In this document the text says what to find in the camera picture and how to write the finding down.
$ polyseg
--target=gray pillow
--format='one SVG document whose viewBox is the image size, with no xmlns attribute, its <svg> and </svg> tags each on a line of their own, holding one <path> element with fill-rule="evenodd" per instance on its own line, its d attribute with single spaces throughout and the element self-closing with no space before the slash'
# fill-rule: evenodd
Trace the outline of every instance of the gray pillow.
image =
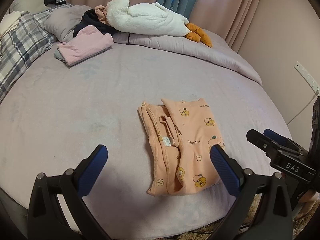
<svg viewBox="0 0 320 240">
<path fill-rule="evenodd" d="M 92 9 L 86 5 L 54 10 L 44 22 L 44 29 L 56 35 L 60 42 L 73 39 L 73 29 L 81 22 L 83 14 Z"/>
<path fill-rule="evenodd" d="M 10 12 L 28 11 L 31 14 L 47 10 L 44 0 L 14 0 L 10 6 Z"/>
</svg>

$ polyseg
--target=blue gripper pad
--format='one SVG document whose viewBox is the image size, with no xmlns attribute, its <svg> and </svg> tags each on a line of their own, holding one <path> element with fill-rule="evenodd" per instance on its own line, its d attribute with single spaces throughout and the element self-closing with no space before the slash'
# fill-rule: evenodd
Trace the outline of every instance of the blue gripper pad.
<svg viewBox="0 0 320 240">
<path fill-rule="evenodd" d="M 244 183 L 241 166 L 236 160 L 231 159 L 220 145 L 211 147 L 210 159 L 229 194 L 238 197 Z"/>
<path fill-rule="evenodd" d="M 100 172 L 108 160 L 108 150 L 104 145 L 98 145 L 87 159 L 81 161 L 75 169 L 74 183 L 79 197 L 87 196 Z"/>
<path fill-rule="evenodd" d="M 282 146 L 286 145 L 286 138 L 270 129 L 265 129 L 263 135 L 269 137 L 271 140 L 277 142 Z"/>
</svg>

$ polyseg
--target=electrical outlet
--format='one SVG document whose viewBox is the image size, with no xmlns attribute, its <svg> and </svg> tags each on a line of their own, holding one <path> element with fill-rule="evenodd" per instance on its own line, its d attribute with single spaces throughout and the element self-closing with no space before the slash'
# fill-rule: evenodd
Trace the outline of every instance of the electrical outlet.
<svg viewBox="0 0 320 240">
<path fill-rule="evenodd" d="M 297 63 L 294 65 L 294 68 L 300 73 L 300 75 L 307 81 L 309 86 L 312 88 L 312 90 L 317 93 L 317 91 L 320 92 L 320 87 L 317 84 L 317 82 L 314 80 L 314 78 L 309 74 L 309 72 L 301 65 L 300 62 L 297 61 Z"/>
</svg>

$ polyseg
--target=white cable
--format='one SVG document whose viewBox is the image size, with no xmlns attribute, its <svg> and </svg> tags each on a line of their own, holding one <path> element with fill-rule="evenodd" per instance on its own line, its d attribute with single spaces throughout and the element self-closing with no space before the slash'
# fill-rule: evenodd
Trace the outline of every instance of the white cable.
<svg viewBox="0 0 320 240">
<path fill-rule="evenodd" d="M 289 123 L 291 123 L 299 114 L 301 114 L 301 112 L 304 110 L 304 109 L 306 109 L 306 107 L 308 106 L 308 105 L 310 105 L 310 103 L 313 101 L 313 99 L 315 99 L 315 97 L 317 97 L 319 95 L 319 90 L 317 90 L 317 92 L 315 93 L 315 95 L 313 96 L 313 98 L 311 99 L 311 101 L 299 112 L 299 113 L 297 113 L 297 115 L 294 117 L 294 118 L 292 118 L 288 123 L 287 123 L 287 125 L 289 124 Z"/>
</svg>

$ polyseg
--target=clothing tag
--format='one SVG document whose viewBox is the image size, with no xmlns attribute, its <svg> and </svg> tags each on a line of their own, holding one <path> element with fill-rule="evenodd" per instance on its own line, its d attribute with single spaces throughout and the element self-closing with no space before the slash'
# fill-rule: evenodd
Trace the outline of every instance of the clothing tag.
<svg viewBox="0 0 320 240">
<path fill-rule="evenodd" d="M 171 137 L 163 136 L 162 138 L 165 146 L 171 146 L 173 144 Z"/>
</svg>

